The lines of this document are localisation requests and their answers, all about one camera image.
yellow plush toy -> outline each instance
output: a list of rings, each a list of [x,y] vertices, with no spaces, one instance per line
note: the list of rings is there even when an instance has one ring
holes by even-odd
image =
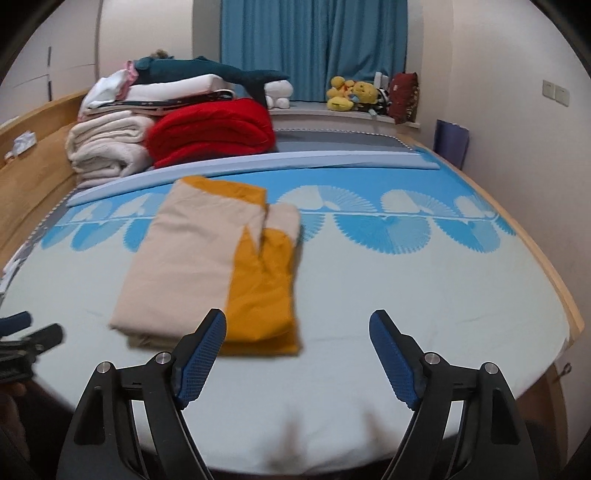
[[[328,98],[348,98],[351,95],[351,88],[355,85],[355,81],[345,80],[343,77],[332,77],[330,85],[332,88],[326,92]]]
[[[357,97],[351,98],[353,101],[357,100],[357,103],[378,103],[378,90],[371,83],[355,82],[351,94]]]
[[[336,112],[348,112],[353,108],[353,102],[345,97],[332,97],[328,102],[326,102],[326,106],[329,110],[334,110]]]

light switch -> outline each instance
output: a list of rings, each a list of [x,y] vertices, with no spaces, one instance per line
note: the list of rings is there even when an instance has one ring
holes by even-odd
[[[556,85],[548,80],[544,80],[542,84],[542,95],[554,100],[556,98]]]
[[[561,105],[569,106],[570,104],[570,92],[566,88],[559,87],[558,85],[556,85],[554,98]]]

mattress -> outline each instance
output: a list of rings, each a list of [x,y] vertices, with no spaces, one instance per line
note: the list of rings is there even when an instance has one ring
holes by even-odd
[[[451,364],[496,363],[516,396],[569,338],[560,299],[535,258],[445,165],[223,178],[264,187],[268,201],[301,211],[294,288],[303,351],[216,361],[199,400],[183,412],[211,468],[296,475],[392,456],[411,412],[394,396],[369,340],[376,309]],[[65,344],[42,356],[36,369],[72,405],[98,363],[127,367],[155,353],[129,349],[124,335],[106,325],[169,189],[161,184],[67,209],[8,290],[2,315],[27,309],[35,328],[64,326]],[[140,404],[134,411],[141,442],[150,447],[145,412]],[[457,430],[460,414],[454,404],[447,434]]]

white towel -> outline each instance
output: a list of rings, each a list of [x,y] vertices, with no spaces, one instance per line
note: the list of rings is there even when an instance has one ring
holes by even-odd
[[[102,168],[117,167],[121,169],[118,176],[126,177],[144,171],[152,165],[152,159],[145,147],[111,140],[88,142],[72,155],[70,161],[74,171],[83,177],[86,173],[96,172]]]
[[[233,90],[230,83],[212,73],[200,75],[178,82],[150,83],[148,85],[132,85],[125,98],[126,102],[159,102],[175,100],[191,95],[202,95],[217,90]]]
[[[109,113],[73,126],[66,139],[66,153],[72,159],[85,143],[96,140],[138,143],[153,126],[154,120],[134,115],[129,110]]]
[[[78,116],[87,108],[94,108],[103,103],[114,102],[121,87],[127,81],[127,70],[118,70],[114,74],[101,78],[86,94],[80,105]]]
[[[79,190],[91,189],[92,187],[98,187],[100,185],[104,185],[105,183],[109,183],[110,181],[116,180],[117,177],[107,177],[104,179],[90,179],[90,180],[83,180],[79,179],[78,185],[76,186]]]
[[[121,165],[118,163],[112,163],[108,167],[99,168],[98,170],[83,171],[77,176],[77,181],[81,182],[90,179],[115,179],[121,175]]]

red cushion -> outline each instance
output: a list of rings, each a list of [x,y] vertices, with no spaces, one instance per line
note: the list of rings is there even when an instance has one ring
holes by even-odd
[[[397,73],[390,82],[390,107],[388,115],[397,124],[412,120],[418,104],[418,75]]]

